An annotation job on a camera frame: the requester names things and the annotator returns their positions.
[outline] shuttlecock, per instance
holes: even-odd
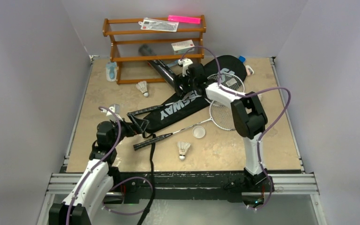
[[[186,158],[186,153],[190,146],[191,144],[187,142],[177,142],[177,147],[179,147],[179,158],[181,161]]]
[[[141,93],[143,93],[144,97],[148,97],[146,81],[140,81],[139,83],[136,84],[136,87]]]

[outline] beige table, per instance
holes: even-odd
[[[106,120],[98,110],[100,105],[120,105],[120,115],[127,121],[127,112],[158,105],[170,97],[174,90],[167,83],[151,83],[148,85],[149,97],[144,97],[134,84],[117,85],[105,78],[105,64],[108,59],[94,61],[93,70],[87,87],[79,122],[75,131],[67,172],[83,172],[88,162],[91,144],[96,139],[96,127]],[[248,59],[248,64],[255,74],[245,80],[246,91],[258,91],[277,86],[269,59]],[[156,71],[145,62],[124,63],[123,78],[159,77]],[[279,115],[283,108],[277,90],[263,94],[262,105],[267,113],[269,124]],[[157,135],[170,133],[191,124],[209,118],[209,108],[189,116],[172,126],[157,132]],[[196,139],[191,130],[156,144],[154,154],[155,171],[226,171],[242,170],[246,157],[242,138],[236,131],[223,131],[213,122],[202,125],[206,136]],[[150,147],[134,151],[132,145],[143,141],[141,136],[125,138],[117,147],[118,155],[114,162],[120,171],[150,171]],[[179,160],[178,141],[191,143],[184,161]],[[298,170],[300,163],[293,137],[286,117],[266,134],[264,138],[264,161],[269,170]]]

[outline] white box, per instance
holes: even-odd
[[[184,54],[191,47],[195,47],[192,40],[172,43],[173,53],[175,55]]]

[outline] wooden rack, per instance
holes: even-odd
[[[150,43],[174,43],[179,41],[193,40],[198,41],[199,45],[203,46],[203,33],[206,32],[206,23],[205,17],[195,16],[201,19],[201,25],[196,28],[178,28],[177,32],[199,32],[199,37],[196,38],[177,38],[177,39],[149,39],[149,40],[128,40],[128,41],[116,41],[114,35],[124,35],[124,34],[151,34],[151,33],[167,33],[165,31],[156,31],[156,30],[118,30],[113,31],[110,28],[110,24],[118,23],[138,23],[142,22],[143,18],[138,19],[120,19],[120,20],[109,20],[104,19],[103,24],[103,35],[104,37],[109,36],[111,40],[111,53],[110,60],[111,62],[117,62],[117,84],[124,83],[138,83],[140,81],[147,81],[149,83],[153,82],[165,82],[163,78],[154,78],[154,79],[133,79],[133,80],[121,80],[121,68],[123,62],[130,61],[145,61],[145,60],[176,60],[180,59],[181,55],[154,55],[154,56],[134,56],[134,57],[121,57],[118,51],[118,45],[128,45],[128,44],[150,44]],[[157,20],[167,21],[167,17],[153,18]],[[190,59],[198,59],[201,62],[201,59],[204,58],[204,49],[200,50],[200,53],[187,54],[185,57]]]

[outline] bright pink object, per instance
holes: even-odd
[[[168,21],[182,22],[182,23],[197,23],[197,24],[201,23],[200,18],[178,16],[178,15],[170,15],[170,16],[168,16]]]

